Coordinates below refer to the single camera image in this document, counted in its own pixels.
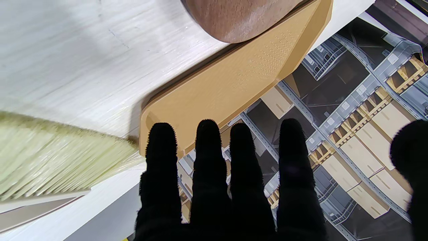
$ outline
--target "metal shelving rack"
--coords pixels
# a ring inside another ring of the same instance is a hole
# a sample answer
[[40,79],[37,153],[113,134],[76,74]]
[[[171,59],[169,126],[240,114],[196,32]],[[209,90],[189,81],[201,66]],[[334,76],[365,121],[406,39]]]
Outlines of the metal shelving rack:
[[407,62],[413,54],[420,53],[422,51],[419,45],[416,45],[415,43],[408,40],[399,39],[397,37],[400,42],[398,42],[388,57],[386,57],[382,63],[379,64],[379,66],[373,69],[369,63],[369,58],[359,47],[338,34],[333,35],[332,38],[336,39],[348,51],[350,51],[361,62],[361,64],[364,65],[370,75],[372,75],[376,81],[387,91],[387,93],[402,107],[409,111],[412,116],[414,116],[416,119],[426,119],[425,116],[416,111],[386,83],[386,80],[392,76],[392,74],[395,73],[405,62]]
[[312,50],[302,64],[315,80],[321,79],[334,66],[333,63],[346,52],[346,48],[334,39],[328,39]]
[[384,195],[383,192],[381,192],[372,181],[366,177],[361,170],[355,165],[355,163],[339,148],[337,147],[331,140],[328,138],[328,135],[330,133],[325,132],[325,129],[319,128],[315,122],[313,121],[313,116],[308,110],[308,108],[305,106],[305,104],[302,102],[302,100],[294,93],[293,90],[291,90],[286,83],[283,81],[278,84],[280,89],[285,93],[285,95],[293,102],[295,105],[300,109],[300,111],[303,113],[303,115],[307,118],[307,120],[312,124],[312,126],[317,130],[323,137],[325,141],[327,141],[334,149],[335,151],[340,155],[341,158],[345,160],[345,162],[356,172],[356,174],[361,178],[361,180],[367,184],[367,186],[370,187],[371,190],[373,190],[374,193],[376,193],[385,203],[387,203],[393,210],[395,210],[400,216],[402,216],[405,220],[410,222],[410,218],[406,211],[404,211],[401,207],[396,205],[390,198],[388,198],[386,195]]
[[[397,212],[401,217],[403,217],[405,220],[410,222],[409,216],[406,211],[404,211],[401,207],[396,205],[391,199],[389,199],[386,195],[384,195],[375,185],[370,181],[369,178],[367,178],[361,170],[352,162],[352,160],[340,149],[338,148],[331,140],[328,138],[328,136],[336,129],[338,128],[346,118],[350,116],[352,112],[354,112],[367,98],[372,95],[377,88],[383,87],[387,93],[400,105],[402,105],[406,110],[408,110],[416,119],[427,119],[426,115],[422,115],[419,111],[417,111],[413,106],[409,105],[408,101],[404,100],[400,95],[398,95],[396,92],[394,92],[390,86],[386,83],[386,80],[395,73],[406,61],[408,61],[412,54],[418,53],[421,51],[420,46],[413,44],[410,41],[407,41],[405,39],[401,39],[395,36],[389,36],[389,38],[394,38],[394,42],[397,43],[393,51],[389,54],[385,60],[379,64],[376,68],[372,68],[372,65],[370,64],[369,59],[364,54],[364,52],[348,41],[347,39],[341,37],[338,34],[335,34],[332,38],[339,42],[343,47],[350,51],[368,70],[369,75],[368,77],[339,105],[339,107],[327,118],[327,120],[322,123],[319,127],[315,124],[314,118],[307,108],[307,106],[302,102],[302,100],[294,93],[293,90],[284,82],[281,81],[278,86],[280,89],[285,93],[285,95],[293,102],[294,106],[297,107],[301,113],[305,116],[305,118],[311,123],[311,125],[314,127],[315,132],[308,138],[306,141],[306,145],[308,148],[308,151],[311,153],[314,151],[323,141],[327,141],[334,150],[346,161],[346,163],[357,173],[357,175],[361,178],[361,180],[369,186],[371,190],[374,191],[385,203],[387,203],[390,208],[392,208],[395,212]],[[341,54],[343,54],[346,50],[343,48],[338,48],[338,50],[333,51],[331,56],[329,58],[325,58],[324,56],[324,62],[322,63],[322,67],[316,71],[313,69],[311,71],[310,66],[305,66],[308,71],[314,76],[314,78],[321,78],[323,74],[329,69],[329,67],[334,63],[336,59],[340,57]],[[271,156],[278,162],[279,155],[274,146],[266,139],[266,137],[263,135],[263,133],[260,132],[260,130],[255,126],[255,124],[250,120],[250,118],[247,116],[246,112],[241,113],[238,118],[234,119],[233,122],[236,122],[238,119],[242,119],[242,121],[251,129],[251,131],[255,134],[255,136],[260,140],[260,142],[264,145],[266,150],[271,154]],[[314,176],[316,178],[316,173],[319,171],[319,169],[314,171]],[[179,180],[179,184],[185,190],[185,194],[188,198],[191,199],[190,193],[184,188],[184,186],[181,183],[181,180]],[[275,189],[279,185],[279,173],[274,175],[271,180],[266,184],[265,186],[265,195],[266,197],[269,197],[271,193],[275,191]],[[357,238],[350,233],[343,225],[342,222],[344,222],[347,217],[349,217],[350,213],[353,211],[353,209],[356,206],[356,203],[354,200],[350,201],[349,203],[342,206],[342,209],[337,207],[331,199],[334,198],[334,192],[338,189],[341,189],[341,187],[338,186],[338,184],[332,179],[331,185],[328,187],[323,187],[325,190],[322,191],[320,187],[316,187],[315,191],[317,192],[320,205],[323,209],[324,216],[326,220],[333,225],[347,240],[349,241],[356,241]],[[272,210],[273,217],[276,219],[276,211],[275,209]]]
[[[239,116],[241,117],[241,120],[256,135],[259,141],[264,145],[264,147],[266,148],[266,151],[268,151],[272,155],[272,157],[278,162],[279,161],[278,152],[273,147],[273,145],[266,139],[263,133],[256,127],[256,125],[248,117],[248,115],[245,112],[242,112]],[[271,178],[271,180],[265,185],[265,196],[266,197],[270,196],[271,193],[273,193],[278,186],[279,186],[279,172],[277,172],[276,175],[274,175]],[[333,225],[340,233],[342,233],[347,240],[357,241],[357,238],[342,225],[342,222],[345,221],[347,217],[349,217],[353,208],[355,207],[356,205],[355,201],[351,199],[352,201],[347,205],[347,207],[344,207],[345,211],[341,212],[339,208],[335,207],[335,205],[333,203],[330,203],[328,200],[329,200],[328,198],[325,198],[322,200],[322,203],[321,203],[324,217],[326,218],[326,220],[331,225]]]

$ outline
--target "gloved hand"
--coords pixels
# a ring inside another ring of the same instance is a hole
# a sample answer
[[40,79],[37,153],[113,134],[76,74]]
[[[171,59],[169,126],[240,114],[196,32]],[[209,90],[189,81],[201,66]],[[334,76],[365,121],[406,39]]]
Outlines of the gloved hand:
[[211,120],[199,124],[190,223],[181,224],[174,130],[166,123],[152,127],[146,149],[147,171],[141,175],[142,208],[135,240],[326,240],[305,138],[297,120],[284,120],[280,130],[277,231],[250,129],[236,124],[230,136],[232,199],[227,195],[218,126]]

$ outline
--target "white surface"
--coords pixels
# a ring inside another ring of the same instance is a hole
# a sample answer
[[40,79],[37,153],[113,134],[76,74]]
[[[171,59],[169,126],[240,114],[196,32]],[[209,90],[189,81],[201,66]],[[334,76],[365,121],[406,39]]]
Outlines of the white surface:
[[[312,48],[375,0],[335,0]],[[224,48],[176,0],[0,1],[0,109],[125,137],[149,93]],[[63,240],[139,182],[138,168],[1,240]]]
[[141,208],[136,185],[104,209],[65,241],[122,241],[134,233],[137,212]]

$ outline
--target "brush bristles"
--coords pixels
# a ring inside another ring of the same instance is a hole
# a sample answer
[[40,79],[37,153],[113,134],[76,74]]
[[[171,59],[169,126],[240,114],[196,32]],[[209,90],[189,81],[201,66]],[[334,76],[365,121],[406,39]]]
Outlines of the brush bristles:
[[8,112],[0,146],[0,201],[85,190],[144,161],[129,140]]

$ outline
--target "wooden pallet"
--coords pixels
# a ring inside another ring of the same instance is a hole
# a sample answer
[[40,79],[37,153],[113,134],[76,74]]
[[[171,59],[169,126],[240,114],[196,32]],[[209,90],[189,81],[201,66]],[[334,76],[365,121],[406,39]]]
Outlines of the wooden pallet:
[[371,119],[379,113],[386,105],[392,101],[392,97],[385,89],[379,87],[367,100],[361,105],[361,109],[366,116]]
[[317,164],[322,164],[327,158],[333,155],[336,151],[334,148],[327,142],[323,141],[319,147],[315,149],[310,155],[309,158]]
[[367,110],[360,106],[343,122],[343,125],[350,129],[350,132],[352,133],[349,138],[354,136],[355,132],[361,129],[370,120],[370,117],[367,115],[367,113]]
[[386,81],[397,93],[402,93],[428,72],[428,67],[412,56]]
[[269,202],[271,209],[278,207],[278,204],[279,204],[278,188],[267,198],[267,201]]
[[340,147],[354,136],[351,129],[349,120],[345,120],[345,122],[330,134],[329,138],[337,147]]

